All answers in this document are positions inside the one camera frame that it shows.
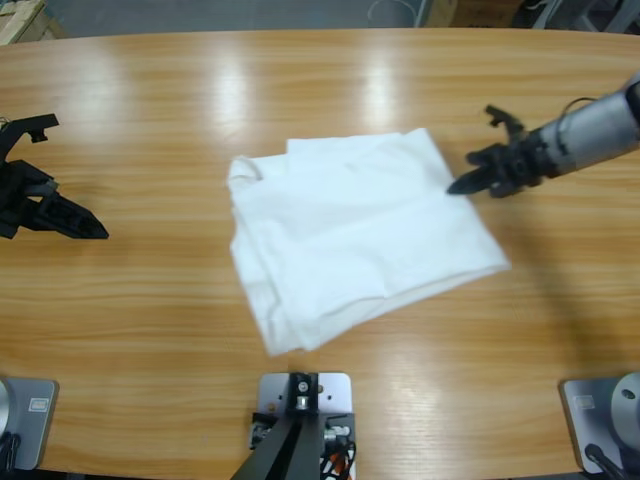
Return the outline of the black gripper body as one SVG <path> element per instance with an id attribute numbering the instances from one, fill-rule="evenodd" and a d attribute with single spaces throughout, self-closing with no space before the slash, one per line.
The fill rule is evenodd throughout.
<path id="1" fill-rule="evenodd" d="M 19 227 L 30 219 L 32 197 L 44 198 L 56 193 L 54 178 L 24 160 L 1 164 L 1 236 L 13 238 Z"/>
<path id="2" fill-rule="evenodd" d="M 544 178 L 556 176 L 556 165 L 547 151 L 540 130 L 526 136 L 511 138 L 507 144 L 493 144 L 471 152 L 467 161 L 479 167 L 494 169 L 494 183 L 488 190 L 492 198 L 505 198 L 520 193 L 525 187 L 535 187 Z"/>

